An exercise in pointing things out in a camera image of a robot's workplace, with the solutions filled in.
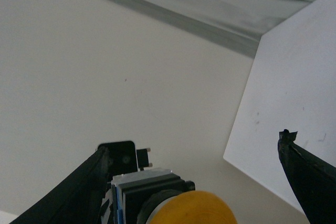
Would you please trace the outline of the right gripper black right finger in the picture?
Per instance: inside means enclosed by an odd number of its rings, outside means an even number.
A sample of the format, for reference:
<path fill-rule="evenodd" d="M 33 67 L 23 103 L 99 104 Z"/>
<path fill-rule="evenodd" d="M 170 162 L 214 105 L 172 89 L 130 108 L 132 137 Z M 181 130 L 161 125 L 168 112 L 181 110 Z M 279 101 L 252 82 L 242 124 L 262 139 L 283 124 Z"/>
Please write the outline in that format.
<path fill-rule="evenodd" d="M 295 143 L 297 132 L 279 133 L 278 156 L 310 223 L 335 223 L 335 167 Z"/>

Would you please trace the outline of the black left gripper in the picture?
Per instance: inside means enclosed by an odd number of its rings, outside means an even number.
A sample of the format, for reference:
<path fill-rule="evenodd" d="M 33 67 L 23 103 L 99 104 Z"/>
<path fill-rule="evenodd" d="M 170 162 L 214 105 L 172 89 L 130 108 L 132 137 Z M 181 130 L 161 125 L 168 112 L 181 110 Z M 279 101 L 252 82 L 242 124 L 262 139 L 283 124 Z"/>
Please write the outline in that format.
<path fill-rule="evenodd" d="M 117 176 L 143 171 L 151 167 L 149 162 L 150 148 L 137 149 L 133 141 L 101 143 L 97 149 L 107 148 L 109 151 L 109 175 Z"/>

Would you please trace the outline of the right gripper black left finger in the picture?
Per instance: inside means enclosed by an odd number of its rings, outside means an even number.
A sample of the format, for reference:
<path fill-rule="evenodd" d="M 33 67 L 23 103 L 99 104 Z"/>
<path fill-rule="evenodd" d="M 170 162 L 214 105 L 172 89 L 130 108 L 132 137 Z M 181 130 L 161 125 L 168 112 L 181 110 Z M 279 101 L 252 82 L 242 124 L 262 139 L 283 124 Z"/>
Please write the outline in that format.
<path fill-rule="evenodd" d="M 12 223 L 97 223 L 108 169 L 109 151 L 101 147 Z"/>

